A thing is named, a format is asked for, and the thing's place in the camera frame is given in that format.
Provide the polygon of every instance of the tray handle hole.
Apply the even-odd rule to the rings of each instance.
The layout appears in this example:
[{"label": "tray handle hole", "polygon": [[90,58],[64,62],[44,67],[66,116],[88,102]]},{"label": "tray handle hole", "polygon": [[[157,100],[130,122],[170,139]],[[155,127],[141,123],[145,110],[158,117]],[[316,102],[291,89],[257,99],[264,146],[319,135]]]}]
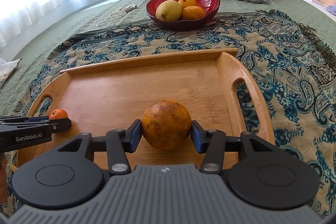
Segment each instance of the tray handle hole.
[{"label": "tray handle hole", "polygon": [[260,122],[246,84],[241,83],[238,86],[236,93],[244,117],[246,130],[252,134],[258,134]]},{"label": "tray handle hole", "polygon": [[52,101],[50,97],[45,97],[37,108],[37,111],[34,113],[34,117],[45,116],[51,105],[51,102]]}]

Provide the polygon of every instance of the fringe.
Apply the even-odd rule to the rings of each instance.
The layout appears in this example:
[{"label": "fringe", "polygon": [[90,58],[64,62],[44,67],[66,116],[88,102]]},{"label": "fringe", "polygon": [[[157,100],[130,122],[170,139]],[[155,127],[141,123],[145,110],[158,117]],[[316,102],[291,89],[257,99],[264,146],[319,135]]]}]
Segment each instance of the fringe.
[{"label": "fringe", "polygon": [[324,58],[329,68],[334,72],[336,72],[336,55],[333,53],[332,49],[327,44],[325,44],[321,39],[319,39],[319,37],[315,34],[316,33],[315,29],[292,20],[287,14],[278,10],[271,9],[268,12],[266,10],[256,10],[256,12],[265,14],[281,14],[281,17],[283,17],[284,19],[294,22],[299,27],[303,35],[307,37],[307,39],[314,44],[316,50]]}]

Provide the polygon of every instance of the yellow-green fruit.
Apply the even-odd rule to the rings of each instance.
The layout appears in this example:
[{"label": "yellow-green fruit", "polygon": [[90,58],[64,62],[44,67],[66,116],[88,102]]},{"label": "yellow-green fruit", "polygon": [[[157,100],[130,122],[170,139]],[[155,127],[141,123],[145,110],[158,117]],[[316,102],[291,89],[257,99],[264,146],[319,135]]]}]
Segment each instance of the yellow-green fruit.
[{"label": "yellow-green fruit", "polygon": [[174,100],[151,105],[141,119],[142,135],[154,148],[174,150],[183,145],[191,128],[188,110]]},{"label": "yellow-green fruit", "polygon": [[156,9],[155,17],[165,22],[175,22],[181,17],[182,6],[175,0],[166,0]]}]

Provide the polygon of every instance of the blue cloth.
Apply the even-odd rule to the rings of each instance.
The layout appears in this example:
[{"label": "blue cloth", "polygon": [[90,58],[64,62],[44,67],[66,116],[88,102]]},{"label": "blue cloth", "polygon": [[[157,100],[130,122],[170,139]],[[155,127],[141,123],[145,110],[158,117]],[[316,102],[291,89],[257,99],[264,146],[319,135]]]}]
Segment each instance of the blue cloth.
[{"label": "blue cloth", "polygon": [[332,13],[334,16],[336,16],[336,4],[329,5],[327,7],[327,11],[330,12],[330,13]]}]

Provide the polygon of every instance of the human hand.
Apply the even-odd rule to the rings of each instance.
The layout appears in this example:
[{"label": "human hand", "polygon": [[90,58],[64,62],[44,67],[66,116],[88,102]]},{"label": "human hand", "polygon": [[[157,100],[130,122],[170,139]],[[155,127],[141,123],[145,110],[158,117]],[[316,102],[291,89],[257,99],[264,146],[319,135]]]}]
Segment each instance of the human hand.
[{"label": "human hand", "polygon": [[7,158],[5,154],[0,154],[0,204],[7,202]]}]

